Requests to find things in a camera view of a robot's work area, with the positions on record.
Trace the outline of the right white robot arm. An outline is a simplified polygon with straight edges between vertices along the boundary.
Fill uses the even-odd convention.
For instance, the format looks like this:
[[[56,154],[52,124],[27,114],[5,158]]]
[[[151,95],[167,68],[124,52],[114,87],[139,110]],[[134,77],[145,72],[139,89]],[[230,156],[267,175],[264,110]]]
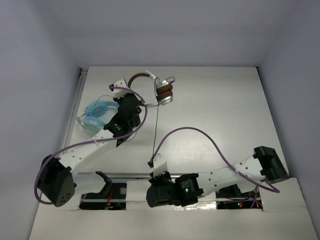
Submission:
[[[261,182],[272,185],[290,178],[275,149],[266,146],[254,148],[253,155],[229,167],[217,170],[187,173],[172,180],[168,169],[151,174],[151,186],[146,192],[149,207],[174,205],[186,207],[198,199],[230,187],[238,197],[249,191],[247,182],[257,186]]]

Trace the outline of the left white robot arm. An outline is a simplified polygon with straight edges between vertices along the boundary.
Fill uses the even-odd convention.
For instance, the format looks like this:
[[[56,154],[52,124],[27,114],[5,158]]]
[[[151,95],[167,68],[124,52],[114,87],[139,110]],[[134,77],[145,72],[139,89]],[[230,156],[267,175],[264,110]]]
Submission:
[[[107,151],[118,148],[145,122],[140,118],[146,102],[133,93],[112,101],[95,100],[78,117],[79,122],[93,130],[91,139],[75,143],[45,157],[34,183],[35,198],[41,204],[61,207],[73,196],[111,193],[109,178],[96,171],[86,177],[80,173]]]

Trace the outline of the blue headphones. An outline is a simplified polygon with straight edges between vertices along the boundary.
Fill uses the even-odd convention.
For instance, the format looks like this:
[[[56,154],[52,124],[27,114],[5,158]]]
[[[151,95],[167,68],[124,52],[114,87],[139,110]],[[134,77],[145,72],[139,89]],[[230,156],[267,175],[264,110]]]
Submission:
[[[82,115],[76,117],[76,121],[86,130],[99,131],[118,112],[118,107],[114,101],[95,100],[84,109]]]

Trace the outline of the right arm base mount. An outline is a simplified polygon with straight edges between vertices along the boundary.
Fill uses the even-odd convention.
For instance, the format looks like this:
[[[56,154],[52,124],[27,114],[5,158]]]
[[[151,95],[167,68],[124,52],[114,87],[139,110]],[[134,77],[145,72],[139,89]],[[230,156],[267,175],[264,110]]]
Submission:
[[[215,192],[218,210],[263,209],[259,189],[241,192],[236,184]]]

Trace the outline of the brown silver headphones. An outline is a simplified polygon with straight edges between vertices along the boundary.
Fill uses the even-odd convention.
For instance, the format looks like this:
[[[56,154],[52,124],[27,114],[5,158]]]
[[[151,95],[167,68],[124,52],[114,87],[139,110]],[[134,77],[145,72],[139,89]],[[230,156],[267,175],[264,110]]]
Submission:
[[[174,100],[173,83],[176,81],[175,77],[170,76],[161,80],[159,77],[145,69],[144,72],[137,73],[129,79],[127,83],[128,88],[131,88],[133,81],[139,77],[151,78],[154,83],[154,94],[157,100],[157,105],[148,104],[148,107],[164,106]]]

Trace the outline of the aluminium rail left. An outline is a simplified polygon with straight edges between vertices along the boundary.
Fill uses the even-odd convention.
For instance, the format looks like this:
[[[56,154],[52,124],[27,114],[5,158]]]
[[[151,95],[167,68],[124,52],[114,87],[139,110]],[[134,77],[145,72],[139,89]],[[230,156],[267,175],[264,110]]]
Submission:
[[[70,144],[72,132],[75,126],[76,115],[78,113],[88,70],[89,70],[88,67],[79,68],[79,79],[78,79],[77,88],[76,88],[75,95],[72,102],[71,112],[68,118],[68,122],[67,122],[66,129],[65,129],[62,143],[61,143],[62,148],[65,148]]]

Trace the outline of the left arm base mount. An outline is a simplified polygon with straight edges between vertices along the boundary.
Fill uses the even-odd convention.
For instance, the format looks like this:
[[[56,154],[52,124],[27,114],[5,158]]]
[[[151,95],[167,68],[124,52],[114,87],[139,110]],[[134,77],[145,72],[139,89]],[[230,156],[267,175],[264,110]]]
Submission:
[[[99,192],[82,194],[79,208],[81,210],[126,210],[127,182],[124,180],[113,181],[101,171],[96,171],[95,175],[103,179],[104,184]]]

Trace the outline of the aluminium rail front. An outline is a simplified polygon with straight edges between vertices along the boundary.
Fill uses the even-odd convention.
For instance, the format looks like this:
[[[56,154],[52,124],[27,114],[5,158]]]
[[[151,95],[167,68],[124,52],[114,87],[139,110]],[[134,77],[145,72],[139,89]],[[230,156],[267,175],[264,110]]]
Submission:
[[[106,176],[111,179],[149,179],[151,178],[150,173],[121,173],[121,172],[103,172]],[[93,172],[80,172],[77,177],[79,176],[86,176],[96,174]],[[172,179],[178,178],[182,175],[182,173],[170,173]]]

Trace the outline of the aluminium rail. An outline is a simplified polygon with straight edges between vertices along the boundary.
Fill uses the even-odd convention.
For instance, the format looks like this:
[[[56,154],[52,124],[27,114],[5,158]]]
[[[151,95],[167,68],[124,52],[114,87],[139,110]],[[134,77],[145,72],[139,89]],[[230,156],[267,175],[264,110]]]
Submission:
[[[151,178],[150,173],[121,173],[121,172],[103,172],[106,176],[111,179],[149,179]],[[86,176],[96,174],[93,172],[80,172],[77,177],[79,176]],[[172,179],[178,178],[182,175],[182,173],[170,173]]]
[[[65,148],[70,144],[72,132],[75,126],[76,115],[78,113],[88,70],[89,70],[88,67],[79,68],[79,79],[78,79],[77,88],[76,88],[75,95],[72,102],[71,112],[68,118],[68,122],[67,122],[66,129],[65,129],[62,143],[61,143],[62,148]]]

